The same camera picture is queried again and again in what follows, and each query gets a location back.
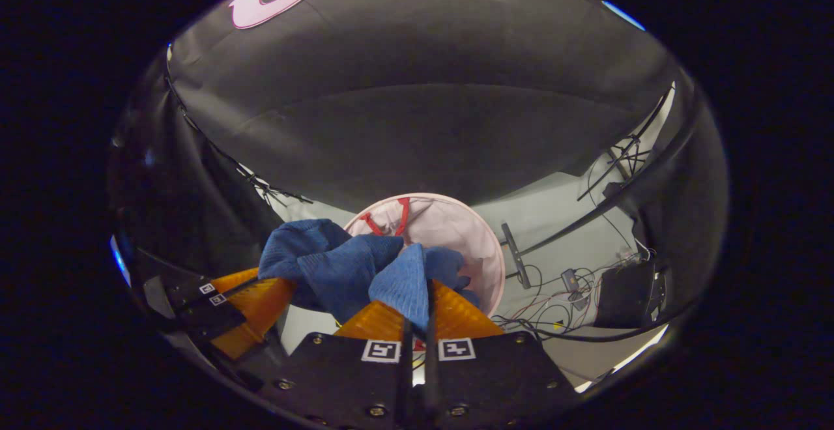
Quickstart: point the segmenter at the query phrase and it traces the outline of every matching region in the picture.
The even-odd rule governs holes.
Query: black backdrop
[[[5,383],[14,391],[4,419],[18,427],[280,425],[171,356],[129,305],[106,246],[114,116],[170,31],[209,1],[12,0],[6,8],[18,66],[8,74],[15,106],[4,134],[17,143],[6,146],[15,152],[4,240],[22,254],[12,272],[24,279],[7,284],[6,299],[24,308],[4,318],[23,332],[8,342]],[[728,273],[678,347],[565,426],[819,425],[828,417],[819,397],[831,323],[807,280],[827,272],[820,240],[831,221],[826,193],[811,184],[821,173],[809,165],[826,144],[809,137],[830,129],[813,108],[827,95],[813,76],[826,51],[814,43],[824,1],[613,1],[670,44],[718,110],[733,169]],[[796,159],[798,146],[811,157]],[[802,370],[808,361],[815,373]]]
[[[269,183],[354,212],[578,177],[682,80],[601,0],[304,0],[252,29],[230,2],[172,38],[188,116]]]

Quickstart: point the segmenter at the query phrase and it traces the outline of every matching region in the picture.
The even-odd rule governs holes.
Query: black cable
[[[591,276],[591,275],[593,275],[593,272],[592,272],[590,269],[586,268],[586,267],[580,267],[578,270],[587,270],[588,272],[590,272],[589,274],[586,274],[586,275],[583,275],[583,276],[578,276],[578,278],[580,278],[581,280],[584,280],[584,281],[586,282],[586,288],[588,288],[588,289],[590,290],[590,282],[589,282],[589,281],[588,281],[588,279],[586,279],[586,278],[587,278],[587,276]],[[546,285],[546,284],[548,284],[548,283],[551,283],[552,281],[557,281],[557,280],[560,280],[560,279],[561,279],[561,278],[550,279],[550,281],[546,281],[546,282],[544,282],[544,283],[542,283],[542,284],[540,284],[540,285]],[[541,296],[541,294],[540,294],[540,293],[541,293],[541,287],[540,287],[540,285],[539,285],[539,291],[538,291],[538,293],[536,293],[536,295],[535,295],[535,296],[533,296],[533,302],[531,302],[531,303],[530,303],[530,305],[529,305],[529,306],[527,306],[527,308],[530,308],[531,306],[533,306],[533,305],[534,305],[534,303],[536,303],[536,298],[537,298],[537,297],[539,297],[539,296]],[[556,293],[551,294],[551,298],[552,298],[552,297],[554,297],[554,296],[556,296],[557,294],[562,294],[562,293],[567,293],[567,291],[557,291]],[[529,321],[530,319],[532,319],[533,317],[535,317],[535,316],[536,316],[536,314],[538,314],[538,313],[539,313],[539,311],[541,311],[541,310],[542,310],[542,308],[545,308],[545,306],[546,306],[546,305],[547,305],[547,302],[542,302],[542,305],[541,305],[541,306],[539,306],[539,309],[537,309],[536,311],[533,311],[533,314],[531,314],[531,315],[529,315],[529,317],[527,317],[527,321]]]
[[[584,287],[581,288],[581,290],[579,290],[579,291],[580,291],[580,293],[589,293],[589,296],[587,296],[586,298],[587,298],[587,300],[590,301],[590,295],[593,294],[593,288],[592,288],[592,284],[590,283],[590,281],[588,281],[587,277],[593,275],[593,272],[590,269],[587,269],[586,267],[581,267],[581,269],[582,270],[587,270],[590,273],[586,274],[586,275],[583,275],[583,276],[578,276],[578,278],[580,280],[584,280]],[[552,294],[551,298],[556,296],[557,294],[562,294],[562,293],[567,293],[567,291],[559,291],[559,293],[554,293],[554,294]],[[529,317],[527,317],[527,319],[525,319],[525,321],[527,321],[528,323],[540,323],[541,315],[545,314],[545,311],[550,309],[551,306],[561,306],[561,308],[565,308],[566,311],[568,311],[568,325],[566,326],[566,329],[565,329],[565,331],[563,331],[563,333],[573,331],[574,329],[576,329],[575,327],[572,328],[572,329],[569,328],[571,326],[572,322],[573,322],[573,312],[572,312],[571,309],[569,309],[569,308],[567,308],[566,306],[563,306],[563,305],[550,305],[550,306],[548,306],[547,302],[542,302],[542,305],[539,306],[539,309],[537,309],[536,311],[533,311],[533,314],[529,315]],[[539,318],[536,321],[530,321],[537,314],[539,314]]]
[[[542,281],[544,280],[544,276],[541,275],[541,269],[534,266],[533,264],[526,265],[525,267],[533,267],[534,269],[539,270],[539,277],[542,279]],[[521,272],[516,272],[516,273],[510,274],[510,275],[515,276],[515,279],[519,282],[519,285],[524,285],[524,283],[521,282]]]
[[[545,308],[545,311],[542,311],[539,314],[539,317],[536,318],[536,320],[533,321],[533,323],[534,324],[541,323],[541,318],[543,317],[543,315],[545,315],[545,312],[547,312],[547,310],[549,310],[551,308],[562,308],[563,310],[565,310],[565,312],[568,314],[568,321],[567,321],[566,324],[563,324],[562,326],[563,327],[570,327],[571,326],[571,323],[573,322],[573,314],[571,313],[571,310],[569,310],[565,305],[550,305],[550,306],[547,306],[547,308]]]
[[[416,367],[411,368],[411,371],[414,371],[414,370],[416,370],[417,368],[420,368],[420,367],[422,367],[423,365],[425,365],[425,353],[423,353],[422,355],[420,355],[420,356],[418,356],[418,357],[417,357],[417,359],[418,359],[418,360],[419,360],[420,358],[423,358],[423,361],[422,361],[422,362],[420,362],[420,365],[417,365]]]
[[[592,202],[592,204],[594,204],[594,207],[596,207],[596,202],[594,201],[594,195],[592,193],[590,193],[590,173],[594,172],[594,166],[596,166],[596,161],[594,161],[593,165],[590,166],[590,170],[588,171],[588,195],[590,196],[590,202]],[[625,241],[625,245],[628,246],[629,249],[631,249],[631,244],[629,244],[628,240],[626,240],[626,238],[625,238],[625,236],[623,236],[622,232],[620,232],[620,230],[617,229],[617,227],[614,226],[613,223],[611,223],[611,220],[608,220],[608,217],[605,216],[605,214],[602,214],[602,218],[605,218],[605,221],[608,222],[609,225],[611,225],[611,228],[614,228],[614,230],[617,232],[617,234],[620,235],[620,238],[622,238],[623,241]]]
[[[498,317],[498,318],[503,320],[502,323],[498,324],[499,326],[506,326],[507,324],[518,324],[519,326],[524,327],[525,330],[527,330],[529,332],[532,332],[533,335],[536,336],[536,341],[539,341],[539,342],[543,342],[543,341],[547,340],[546,338],[545,339],[541,338],[541,336],[539,335],[540,332],[544,332],[547,337],[551,337],[551,336],[559,337],[561,335],[561,334],[551,334],[550,332],[542,331],[542,329],[538,329],[537,327],[533,326],[532,322],[530,322],[528,320],[525,320],[525,319],[507,319],[507,318],[503,317],[503,315],[493,315],[493,317]],[[566,332],[571,332],[571,331],[574,331],[574,329],[566,327],[565,332],[562,332],[562,334],[564,334]]]
[[[536,302],[536,298],[539,296],[539,294],[541,294],[541,286],[544,285],[543,282],[545,281],[545,278],[541,273],[541,269],[534,266],[533,264],[525,265],[525,267],[534,267],[534,268],[536,268],[537,272],[539,272],[539,290],[536,291],[536,294],[533,296],[533,300],[531,300],[530,304],[527,305],[527,308],[530,308],[531,306],[533,306],[533,303]]]
[[[525,267],[533,267],[534,269],[539,270],[539,268],[536,267],[536,266],[533,266],[533,264],[530,264],[529,266],[525,266]],[[593,270],[590,270],[587,267],[577,267],[574,270],[587,270],[589,273],[593,273]],[[510,276],[515,276],[516,278],[518,278],[519,274],[518,274],[518,272],[516,272],[514,274],[510,274]],[[549,279],[548,281],[540,283],[539,285],[531,285],[531,287],[542,287],[542,285],[547,285],[549,283],[552,283],[552,282],[555,282],[555,281],[560,281],[560,280],[562,280],[562,278]]]

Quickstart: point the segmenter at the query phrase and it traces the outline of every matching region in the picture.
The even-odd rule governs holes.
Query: cable
[[[562,308],[563,310],[565,310],[565,312],[566,312],[566,313],[567,313],[567,315],[568,315],[568,321],[567,321],[567,323],[566,323],[566,324],[564,324],[564,325],[563,325],[563,329],[564,329],[565,327],[570,327],[570,326],[571,326],[571,322],[572,322],[572,320],[573,320],[573,315],[571,314],[571,310],[569,310],[569,308],[567,308],[565,305],[550,305],[550,306],[547,306],[547,308],[545,308],[545,311],[542,311],[542,312],[539,314],[539,317],[536,319],[536,321],[534,321],[534,324],[541,323],[541,317],[542,317],[543,315],[545,315],[545,312],[547,312],[547,310],[549,310],[549,309],[551,309],[551,308]]]
[[[626,262],[628,262],[629,260],[631,260],[632,258],[636,257],[637,255],[640,255],[640,253],[635,252],[634,254],[629,255],[629,257],[626,257],[625,259],[620,259],[619,261],[614,262],[614,263],[613,263],[613,264],[611,264],[610,266],[603,266],[603,267],[599,267],[599,268],[597,268],[597,269],[595,269],[595,270],[590,270],[590,269],[588,269],[588,268],[586,268],[586,267],[580,267],[578,270],[589,270],[589,274],[586,274],[586,275],[584,275],[584,276],[579,276],[579,278],[584,279],[584,280],[586,281],[587,286],[588,286],[588,287],[590,287],[590,282],[588,282],[588,281],[587,281],[587,279],[586,279],[586,278],[587,278],[587,276],[593,275],[593,274],[595,274],[596,272],[599,272],[600,270],[610,269],[611,267],[617,266],[617,264],[623,264],[623,263],[626,263]],[[526,311],[526,310],[528,310],[529,308],[531,308],[531,306],[534,306],[534,305],[539,305],[539,304],[544,303],[544,302],[548,302],[548,300],[550,300],[551,298],[553,298],[553,297],[554,297],[554,296],[556,296],[557,294],[567,293],[567,291],[559,291],[559,293],[553,293],[553,294],[551,294],[551,295],[550,295],[550,297],[549,297],[548,299],[545,299],[545,300],[540,300],[540,302],[537,302],[537,301],[536,301],[536,298],[537,298],[537,297],[542,296],[542,294],[540,294],[540,293],[541,293],[541,287],[539,286],[539,291],[537,291],[537,293],[533,296],[533,301],[532,301],[532,302],[530,302],[530,304],[529,304],[529,305],[524,306],[523,308],[521,308],[521,309],[519,309],[518,311],[516,311],[515,313],[513,313],[513,315],[512,315],[512,317],[511,317],[511,319],[518,319],[518,318],[519,318],[519,316],[520,316],[520,315],[521,315],[524,311]],[[581,300],[583,300],[583,299],[584,299],[584,297],[583,297],[583,298],[579,298],[579,299],[577,299],[577,300],[558,300],[558,299],[557,299],[557,300],[558,300],[558,302],[563,302],[563,303],[571,303],[571,304],[572,304],[572,303],[576,303],[576,302],[581,302]],[[533,315],[537,314],[540,310],[541,310],[541,306],[539,307],[539,310],[536,310],[536,312],[534,312],[534,313],[533,313]]]
[[[567,308],[566,306],[563,306],[563,305],[550,305],[549,306],[548,302],[550,302],[550,300],[554,300],[555,302],[568,303],[571,306],[574,303],[582,302],[582,300],[589,300],[589,302],[590,302],[590,294],[593,294],[592,287],[590,286],[590,282],[587,279],[587,276],[590,276],[590,275],[592,275],[592,274],[587,274],[587,275],[579,277],[581,280],[584,280],[584,282],[586,282],[586,287],[582,288],[581,290],[578,290],[578,292],[579,293],[589,293],[588,296],[582,296],[581,298],[578,298],[576,300],[561,300],[559,298],[551,297],[551,298],[549,298],[548,300],[545,301],[544,305],[539,306],[539,309],[537,309],[533,314],[531,314],[530,317],[528,318],[528,320],[535,317],[536,314],[539,314],[539,311],[541,311],[541,314],[544,314],[544,311],[542,311],[542,308],[544,308],[545,311],[547,311],[548,309],[551,308],[551,306],[561,306],[561,308],[565,308],[566,311],[568,311],[568,326],[571,326],[571,322],[573,320],[573,314],[572,314],[571,310],[569,310],[569,308]],[[563,293],[567,293],[567,291],[560,291],[560,293],[554,293],[553,296],[556,296],[557,294],[563,294]]]
[[[587,270],[588,272],[593,273],[592,270],[590,270],[587,267],[577,267],[574,270]],[[541,287],[542,285],[547,285],[549,283],[552,283],[552,282],[555,282],[555,281],[560,281],[560,280],[562,280],[562,278],[549,279],[548,281],[546,281],[544,283],[540,283],[539,285],[531,285],[531,287]]]
[[[538,267],[536,267],[536,270],[538,270],[538,272],[539,272],[539,290],[538,290],[538,291],[536,291],[536,296],[538,296],[538,295],[541,293],[541,286],[543,285],[543,283],[544,283],[544,281],[545,281],[545,278],[544,278],[544,276],[543,276],[543,275],[542,275],[542,273],[541,273],[541,269],[539,269]],[[527,307],[526,307],[526,308],[522,308],[521,310],[519,310],[519,311],[516,311],[516,312],[515,312],[515,315],[513,315],[513,319],[515,319],[515,317],[517,317],[517,315],[518,315],[518,314],[520,314],[522,311],[524,311],[524,310],[526,310],[527,308],[530,308],[531,306],[533,306],[533,303],[534,303],[535,301],[536,301],[536,297],[534,296],[534,297],[533,297],[533,301],[532,301],[532,302],[530,302],[530,304],[529,304],[529,305],[527,305]]]
[[[588,195],[590,196],[590,202],[592,202],[592,204],[594,204],[594,207],[596,208],[597,205],[596,205],[596,202],[594,201],[594,195],[592,193],[590,193],[590,174],[592,174],[594,172],[594,167],[595,166],[596,166],[596,161],[594,161],[593,165],[590,166],[590,170],[588,171]],[[602,214],[602,218],[605,218],[605,221],[608,222],[609,225],[611,225],[611,228],[614,228],[614,230],[617,232],[617,234],[620,235],[620,238],[622,238],[623,241],[625,241],[625,245],[628,246],[629,249],[631,249],[631,244],[629,244],[628,240],[626,240],[626,238],[625,238],[625,236],[623,236],[622,232],[620,232],[620,230],[616,226],[614,226],[613,223],[611,223],[611,220],[608,220],[608,217],[605,216],[605,214]]]
[[[637,236],[635,236],[635,237],[634,237],[634,241],[635,241],[638,245],[640,245],[640,247],[641,247],[641,248],[645,249],[647,253],[649,253],[649,258],[646,258],[646,260],[647,260],[647,261],[652,260],[652,251],[655,251],[655,250],[653,250],[653,249],[652,249],[652,250],[650,250],[649,248],[647,248],[647,247],[646,247],[646,245],[644,245],[643,243],[641,243],[641,242],[640,242],[640,240],[638,240],[638,239],[637,239]]]
[[[420,362],[420,364],[419,364],[419,365],[417,365],[416,367],[411,368],[411,371],[414,371],[414,370],[416,370],[417,368],[420,368],[420,367],[422,367],[423,365],[425,365],[425,353],[420,354],[420,356],[418,356],[418,357],[417,357],[417,360],[419,360],[419,359],[421,359],[421,358],[423,359],[423,361],[422,361],[422,362]]]
[[[547,340],[547,339],[542,339],[541,336],[539,335],[539,333],[544,334],[548,337],[552,337],[552,336],[559,337],[561,335],[561,334],[551,334],[550,332],[542,331],[542,329],[536,328],[535,326],[533,326],[533,323],[531,323],[530,321],[528,321],[526,319],[507,319],[507,318],[503,317],[503,315],[493,315],[493,317],[498,317],[501,320],[503,320],[502,323],[498,324],[499,326],[502,326],[502,327],[506,326],[507,324],[517,324],[521,327],[524,327],[525,330],[527,330],[529,332],[532,332],[533,335],[536,336],[536,341],[539,341],[539,342]],[[566,327],[566,331],[562,332],[562,334],[564,334],[566,332],[571,332],[573,330],[574,329]]]
[[[589,281],[587,281],[587,279],[586,279],[586,278],[587,278],[587,276],[590,276],[590,275],[592,275],[592,273],[591,273],[591,274],[586,274],[586,275],[584,275],[584,276],[579,276],[579,278],[580,278],[580,279],[582,279],[582,280],[586,281],[586,288],[588,288],[588,290],[584,290],[584,289],[580,290],[582,293],[586,293],[587,291],[590,291],[590,282],[589,282]],[[518,318],[518,317],[519,317],[519,315],[520,315],[522,312],[526,311],[526,310],[527,310],[528,308],[530,308],[531,306],[539,305],[539,304],[541,304],[541,303],[545,303],[545,302],[550,302],[550,300],[554,300],[555,302],[561,302],[561,303],[573,304],[573,303],[582,302],[582,300],[584,300],[584,299],[586,299],[586,298],[587,298],[587,296],[584,296],[584,297],[578,298],[578,299],[576,299],[576,300],[562,300],[562,299],[560,299],[560,298],[554,298],[557,294],[564,294],[564,293],[568,293],[568,291],[557,291],[557,293],[550,294],[550,296],[548,296],[547,294],[537,294],[536,296],[534,296],[534,297],[533,297],[533,303],[530,303],[530,305],[527,305],[527,306],[525,306],[524,308],[521,308],[521,310],[516,311],[516,312],[515,312],[515,314],[513,314],[513,319]],[[545,300],[540,300],[540,302],[537,302],[537,301],[536,301],[536,298],[537,298],[537,297],[540,297],[540,296],[546,296],[546,299],[545,299]],[[544,307],[545,307],[545,306],[539,306],[539,309],[538,309],[538,310],[536,310],[536,312],[534,312],[534,313],[530,316],[530,318],[532,318],[534,315],[536,315],[536,314],[537,314],[539,311],[541,311],[541,309],[542,309],[542,308],[544,308]]]
[[[533,264],[526,265],[525,267],[533,267],[534,269],[539,270],[539,277],[542,278],[541,269],[539,269],[538,267],[534,266]],[[521,281],[521,273],[520,272],[515,273],[515,279],[519,282],[519,285],[524,285],[524,283],[522,283],[522,281]]]

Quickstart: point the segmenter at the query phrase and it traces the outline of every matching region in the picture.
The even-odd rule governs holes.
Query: wire
[[[538,270],[538,272],[539,272],[539,290],[538,290],[538,291],[536,291],[536,296],[539,296],[539,294],[541,294],[541,287],[542,287],[542,285],[544,284],[545,278],[544,278],[544,276],[543,276],[543,275],[542,275],[542,273],[541,273],[541,269],[539,269],[538,267],[536,267],[536,270]],[[513,315],[513,319],[515,319],[516,317],[518,317],[518,314],[520,314],[522,311],[524,311],[524,310],[526,310],[527,308],[530,308],[531,306],[533,306],[533,303],[534,303],[535,301],[536,301],[536,297],[534,296],[534,297],[533,297],[533,301],[532,301],[532,302],[530,302],[530,304],[529,304],[529,305],[527,305],[527,307],[526,307],[526,308],[521,308],[521,310],[519,310],[519,311],[516,311],[516,312],[515,312],[515,315]]]
[[[550,305],[550,306],[547,306],[547,308],[545,308],[545,311],[542,311],[542,312],[539,314],[539,317],[538,317],[538,318],[536,318],[536,321],[534,321],[534,323],[536,323],[536,324],[541,323],[541,317],[542,317],[543,315],[545,315],[545,312],[547,312],[547,310],[549,310],[549,309],[551,309],[551,308],[562,308],[563,310],[565,310],[565,312],[566,312],[566,313],[567,313],[567,315],[568,315],[568,321],[567,321],[567,323],[566,323],[566,324],[563,324],[563,328],[564,328],[564,327],[570,327],[570,326],[571,326],[571,322],[572,322],[572,320],[573,320],[573,315],[571,314],[571,310],[569,310],[569,309],[568,309],[565,305]]]
[[[526,265],[525,267],[533,267],[534,269],[539,270],[539,277],[540,277],[540,278],[542,277],[542,275],[541,275],[541,269],[539,269],[538,267],[534,266],[533,264]],[[515,279],[519,282],[519,285],[524,285],[524,283],[521,281],[521,272],[516,272],[516,273],[515,273],[515,274],[513,274],[513,275],[515,275]]]
[[[578,290],[579,293],[590,293],[590,294],[592,294],[592,287],[590,286],[590,282],[587,279],[587,276],[590,276],[590,275],[592,275],[592,274],[587,274],[587,275],[579,277],[581,280],[584,280],[584,283],[586,284],[586,287],[583,287],[581,290]],[[563,294],[563,293],[567,293],[567,291],[561,291],[561,293],[554,293],[553,296],[556,296],[557,294]],[[544,311],[542,311],[543,308],[545,309],[545,311],[550,309],[551,305],[548,305],[548,303],[550,302],[551,299],[555,300],[555,302],[568,303],[569,305],[573,305],[574,303],[583,302],[583,300],[589,300],[589,302],[590,302],[590,294],[588,294],[588,296],[582,296],[582,297],[580,297],[576,300],[570,300],[569,302],[568,302],[568,300],[561,300],[559,298],[552,298],[551,297],[550,299],[545,301],[544,305],[539,306],[539,309],[537,309],[533,314],[531,314],[530,317],[528,318],[528,320],[535,317],[536,314],[539,314],[539,311],[541,311],[541,313],[544,314]],[[566,308],[565,306],[561,306],[561,308],[565,308],[566,311],[568,311],[568,317],[569,317],[568,326],[571,326],[571,321],[573,320],[572,312],[568,308]]]
[[[252,184],[252,186],[256,187],[256,189],[261,190],[262,197],[266,201],[266,203],[269,205],[270,208],[272,207],[272,204],[267,199],[268,195],[271,196],[271,198],[275,199],[276,202],[283,205],[284,208],[287,208],[287,205],[284,204],[282,201],[280,201],[278,196],[275,195],[275,194],[280,194],[280,195],[283,195],[284,197],[288,197],[288,198],[298,199],[298,201],[301,201],[304,204],[312,204],[313,203],[313,201],[308,201],[307,199],[304,199],[301,195],[295,195],[295,193],[289,193],[289,192],[286,192],[286,190],[281,190],[277,187],[271,186],[265,180],[260,178],[259,175],[254,174],[254,172],[248,171],[243,165],[241,165],[241,163],[238,163],[235,160],[232,160],[232,161],[234,163],[236,163],[235,169],[237,169],[238,173],[241,174],[244,178],[246,178],[246,180],[249,181],[250,184]]]
[[[414,361],[416,362],[417,360],[419,360],[419,359],[421,359],[421,358],[423,359],[423,361],[422,361],[422,362],[420,362],[420,364],[418,364],[416,367],[411,368],[411,371],[414,371],[414,370],[416,370],[417,368],[420,368],[420,367],[422,367],[423,365],[425,365],[425,353],[420,354],[420,356],[418,356],[418,357],[417,357],[417,359],[416,359],[416,360],[414,360]]]
[[[592,272],[592,273],[590,273],[590,274],[586,274],[586,275],[584,275],[584,276],[579,276],[579,278],[580,278],[580,279],[582,279],[582,280],[585,280],[585,281],[586,281],[586,288],[587,288],[587,290],[586,290],[586,289],[582,289],[582,290],[580,290],[582,293],[587,293],[587,291],[590,291],[590,282],[589,282],[589,281],[587,281],[587,279],[586,279],[586,278],[587,278],[587,276],[590,276],[590,275],[592,275],[592,274],[593,274],[593,272]],[[568,291],[557,291],[557,293],[550,294],[550,296],[547,296],[547,294],[537,294],[536,296],[534,296],[534,297],[533,297],[533,303],[530,303],[530,305],[527,305],[527,306],[525,306],[524,308],[521,308],[521,310],[516,311],[516,312],[515,312],[515,314],[513,314],[513,319],[518,318],[518,317],[519,317],[519,315],[521,315],[521,313],[522,313],[522,312],[526,311],[526,310],[527,310],[528,308],[530,308],[531,306],[539,305],[539,304],[541,304],[541,303],[545,303],[545,302],[550,302],[550,300],[554,300],[555,302],[561,302],[561,303],[573,304],[573,303],[579,303],[579,302],[582,302],[582,300],[584,300],[584,299],[586,299],[586,298],[587,298],[587,296],[584,296],[584,297],[578,298],[578,299],[576,299],[576,300],[562,300],[562,299],[560,299],[560,298],[554,298],[557,294],[564,294],[564,293],[568,293]],[[537,302],[537,301],[536,301],[536,298],[537,298],[537,297],[541,297],[541,296],[547,296],[547,297],[546,297],[546,299],[545,299],[545,300],[540,300],[540,302]],[[538,309],[538,310],[536,310],[536,312],[534,312],[534,313],[530,316],[530,318],[532,318],[534,315],[536,315],[536,314],[537,314],[539,311],[541,311],[541,309],[542,309],[542,308],[544,308],[544,307],[545,307],[545,306],[539,306],[539,309]]]
[[[587,268],[587,267],[577,267],[577,268],[575,268],[574,270],[587,270],[588,272],[593,273],[593,272],[592,272],[592,270],[590,270],[590,269],[589,269],[589,268]],[[546,282],[544,282],[544,283],[540,283],[539,285],[531,285],[531,287],[541,287],[542,285],[547,285],[547,284],[549,284],[549,283],[552,283],[552,282],[555,282],[555,281],[560,281],[560,280],[562,280],[562,278],[561,278],[561,277],[559,277],[559,278],[555,278],[555,279],[549,279],[548,281],[546,281]]]
[[[588,171],[588,195],[590,196],[590,202],[592,202],[592,204],[594,204],[594,207],[597,207],[596,201],[594,201],[594,195],[592,193],[590,193],[590,174],[592,174],[594,172],[594,166],[596,166],[596,161],[594,161],[593,165],[590,166],[590,169]],[[623,236],[622,232],[620,232],[620,230],[616,226],[614,226],[613,223],[611,223],[611,220],[608,220],[608,217],[605,216],[605,214],[602,214],[602,218],[605,218],[605,221],[608,222],[609,225],[611,225],[611,228],[614,228],[614,231],[616,231],[617,234],[620,235],[620,238],[622,238],[623,241],[625,241],[625,245],[628,246],[629,249],[631,249],[631,244],[628,242],[628,240],[626,240],[626,238],[625,238],[625,236]]]
[[[647,253],[649,253],[649,258],[646,258],[646,260],[647,261],[652,260],[652,251],[655,251],[655,250],[647,248],[646,245],[644,245],[643,243],[640,242],[640,240],[637,239],[637,236],[634,237],[634,241],[637,241],[637,244],[640,245],[641,248],[645,249]]]
[[[540,334],[544,334],[547,337],[554,337],[554,336],[559,337],[561,335],[561,334],[551,334],[550,332],[542,331],[542,329],[536,328],[535,326],[533,326],[533,323],[535,323],[535,321],[531,322],[531,321],[528,321],[526,319],[508,319],[508,318],[503,317],[503,315],[493,315],[492,317],[500,318],[502,320],[502,323],[500,323],[498,325],[502,326],[502,327],[506,326],[507,324],[517,324],[521,327],[524,327],[524,329],[527,329],[527,331],[532,332],[533,335],[536,336],[536,341],[539,341],[539,342],[547,340],[547,339],[542,339]],[[562,332],[562,334],[564,334],[566,332],[571,332],[573,330],[574,329],[566,327],[565,332]]]

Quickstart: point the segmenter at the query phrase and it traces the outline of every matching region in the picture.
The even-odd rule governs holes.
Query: screw
[[[463,406],[456,406],[449,409],[449,413],[452,417],[461,417],[467,413],[467,408]]]
[[[385,415],[385,407],[373,406],[367,410],[371,417],[382,417]]]

